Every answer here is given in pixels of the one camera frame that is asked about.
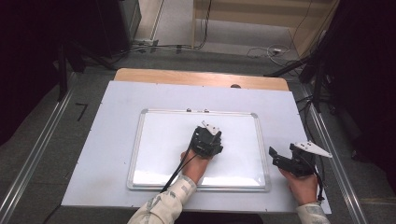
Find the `whiteboard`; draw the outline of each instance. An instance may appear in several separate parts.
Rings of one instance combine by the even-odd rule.
[[[268,191],[270,178],[256,114],[161,109],[141,113],[128,189],[162,189],[203,120],[219,128],[223,150],[209,163],[198,190]]]

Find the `desk leg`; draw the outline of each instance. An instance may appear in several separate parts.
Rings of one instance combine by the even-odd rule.
[[[197,1],[194,0],[192,3],[192,24],[191,24],[191,48],[194,49],[195,45],[195,24],[196,24],[196,13],[197,13]]]

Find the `person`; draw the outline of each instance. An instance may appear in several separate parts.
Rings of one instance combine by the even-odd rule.
[[[185,153],[182,152],[180,158],[183,158]],[[194,156],[195,153],[190,150],[186,161],[190,161]],[[156,195],[141,206],[128,224],[174,223],[182,211],[183,204],[196,191],[198,181],[204,175],[210,160],[195,156],[184,166],[175,183],[167,191]],[[302,223],[330,223],[317,203],[317,178],[314,175],[297,178],[287,171],[279,171],[288,179],[290,190],[299,205],[296,210]]]

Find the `patterned sleeve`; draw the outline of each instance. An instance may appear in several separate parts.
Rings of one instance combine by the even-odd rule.
[[[180,215],[183,204],[196,191],[195,183],[184,175],[166,191],[158,194],[140,207],[129,220],[135,223],[174,223]]]
[[[297,207],[297,213],[303,224],[330,224],[326,214],[318,203],[308,203]]]

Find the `hand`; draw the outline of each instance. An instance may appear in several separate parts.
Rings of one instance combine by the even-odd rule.
[[[289,188],[299,206],[317,201],[318,180],[315,175],[296,177],[292,173],[279,169],[289,181]]]
[[[186,152],[182,152],[180,154],[180,159],[184,157]],[[187,158],[184,162],[189,161],[186,166],[182,170],[182,174],[188,176],[195,184],[198,184],[198,181],[204,175],[207,165],[209,164],[212,158],[202,158],[195,154],[193,150],[190,150]]]

